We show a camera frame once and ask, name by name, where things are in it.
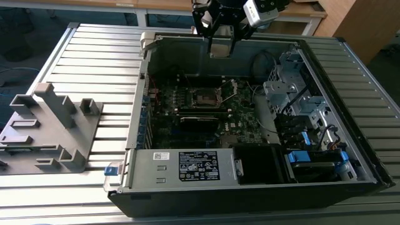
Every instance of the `metal table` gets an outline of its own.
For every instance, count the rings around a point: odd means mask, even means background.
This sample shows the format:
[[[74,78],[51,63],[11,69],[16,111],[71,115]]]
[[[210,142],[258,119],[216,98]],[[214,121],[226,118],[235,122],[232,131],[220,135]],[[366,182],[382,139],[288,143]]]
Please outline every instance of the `metal table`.
[[[270,224],[362,224],[400,218],[400,185],[374,196],[356,197],[318,210],[198,217],[128,218],[103,190],[103,169],[122,161],[126,151],[135,84],[140,66],[140,34],[147,30],[190,33],[184,29],[72,23],[28,90],[51,82],[72,101],[104,102],[87,170],[80,174],[0,177],[0,224],[236,223],[283,219]],[[284,35],[256,34],[262,37]],[[334,38],[304,37],[392,176],[400,176],[400,122],[391,98],[347,47]],[[118,185],[119,177],[111,178]]]

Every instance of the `blue latch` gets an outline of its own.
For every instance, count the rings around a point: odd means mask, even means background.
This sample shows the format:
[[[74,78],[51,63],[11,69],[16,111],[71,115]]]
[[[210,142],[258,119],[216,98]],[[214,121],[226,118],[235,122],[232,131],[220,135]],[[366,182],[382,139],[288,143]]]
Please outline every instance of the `blue latch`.
[[[119,175],[119,168],[114,166],[107,166],[104,169],[106,176],[118,176]]]
[[[304,137],[304,142],[306,142],[306,144],[307,144],[307,145],[311,145],[311,140],[310,140],[310,138],[308,138],[307,132],[303,131],[302,134],[303,134],[303,137]]]
[[[311,157],[307,151],[292,151],[290,153],[290,162],[291,163],[306,163],[311,162]]]
[[[348,156],[348,154],[347,154],[346,151],[342,151],[342,152],[340,152],[340,155],[342,155],[342,158],[343,158],[343,161],[344,161],[344,162],[350,160],[350,156]]]

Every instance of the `motherboard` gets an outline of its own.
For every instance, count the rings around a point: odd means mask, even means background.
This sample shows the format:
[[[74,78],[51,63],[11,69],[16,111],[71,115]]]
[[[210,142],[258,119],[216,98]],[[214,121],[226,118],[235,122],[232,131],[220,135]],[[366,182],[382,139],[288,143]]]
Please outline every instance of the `motherboard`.
[[[247,80],[186,75],[150,79],[152,148],[228,148],[262,143]]]

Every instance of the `white label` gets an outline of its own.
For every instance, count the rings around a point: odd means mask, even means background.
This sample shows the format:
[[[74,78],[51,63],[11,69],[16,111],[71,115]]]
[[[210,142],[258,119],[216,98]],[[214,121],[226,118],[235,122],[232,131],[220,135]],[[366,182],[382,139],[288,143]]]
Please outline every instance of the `white label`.
[[[116,3],[116,6],[134,7],[132,4],[120,4],[120,3]]]
[[[170,152],[155,152],[152,160],[170,160]]]

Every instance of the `power supply label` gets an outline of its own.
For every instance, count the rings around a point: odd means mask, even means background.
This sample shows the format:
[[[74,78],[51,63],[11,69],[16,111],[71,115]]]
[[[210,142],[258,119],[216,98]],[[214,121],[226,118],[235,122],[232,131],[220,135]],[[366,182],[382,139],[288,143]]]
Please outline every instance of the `power supply label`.
[[[216,151],[180,152],[180,180],[219,180],[220,168]]]

